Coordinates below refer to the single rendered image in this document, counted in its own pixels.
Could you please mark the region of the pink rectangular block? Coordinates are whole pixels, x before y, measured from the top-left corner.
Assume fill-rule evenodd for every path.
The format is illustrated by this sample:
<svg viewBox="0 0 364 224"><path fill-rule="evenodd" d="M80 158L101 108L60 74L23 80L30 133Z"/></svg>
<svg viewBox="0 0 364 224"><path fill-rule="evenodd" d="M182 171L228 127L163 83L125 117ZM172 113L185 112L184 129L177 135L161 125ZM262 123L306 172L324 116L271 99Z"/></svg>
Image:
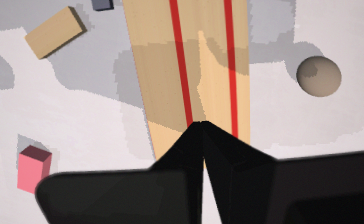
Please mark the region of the pink rectangular block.
<svg viewBox="0 0 364 224"><path fill-rule="evenodd" d="M37 183L50 175L51 156L52 153L31 145L20 152L17 188L35 194Z"/></svg>

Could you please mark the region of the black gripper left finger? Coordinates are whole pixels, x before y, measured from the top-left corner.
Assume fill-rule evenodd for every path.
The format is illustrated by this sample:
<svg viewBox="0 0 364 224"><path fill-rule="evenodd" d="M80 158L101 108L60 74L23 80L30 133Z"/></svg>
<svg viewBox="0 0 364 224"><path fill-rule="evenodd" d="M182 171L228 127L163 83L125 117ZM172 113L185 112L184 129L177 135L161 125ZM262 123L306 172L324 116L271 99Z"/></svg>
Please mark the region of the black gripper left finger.
<svg viewBox="0 0 364 224"><path fill-rule="evenodd" d="M148 168L56 172L34 192L48 224L202 224L203 188L195 121Z"/></svg>

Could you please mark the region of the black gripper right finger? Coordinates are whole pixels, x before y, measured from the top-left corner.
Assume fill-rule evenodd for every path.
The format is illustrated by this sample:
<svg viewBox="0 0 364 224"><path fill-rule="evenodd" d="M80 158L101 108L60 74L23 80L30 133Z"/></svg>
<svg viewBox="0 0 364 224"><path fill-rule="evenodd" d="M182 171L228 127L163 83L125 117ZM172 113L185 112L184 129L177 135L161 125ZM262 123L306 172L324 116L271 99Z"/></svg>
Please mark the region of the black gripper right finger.
<svg viewBox="0 0 364 224"><path fill-rule="evenodd" d="M295 200L364 192L364 150L274 158L201 121L221 224L283 224Z"/></svg>

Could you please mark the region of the tan rectangular block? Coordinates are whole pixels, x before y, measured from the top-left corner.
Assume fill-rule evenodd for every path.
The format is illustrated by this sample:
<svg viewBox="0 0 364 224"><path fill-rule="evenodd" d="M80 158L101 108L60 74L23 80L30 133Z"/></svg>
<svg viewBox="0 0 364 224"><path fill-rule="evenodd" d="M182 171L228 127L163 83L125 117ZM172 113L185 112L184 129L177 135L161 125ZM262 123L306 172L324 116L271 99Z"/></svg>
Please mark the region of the tan rectangular block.
<svg viewBox="0 0 364 224"><path fill-rule="evenodd" d="M24 40L43 60L87 32L74 7L67 6L24 36Z"/></svg>

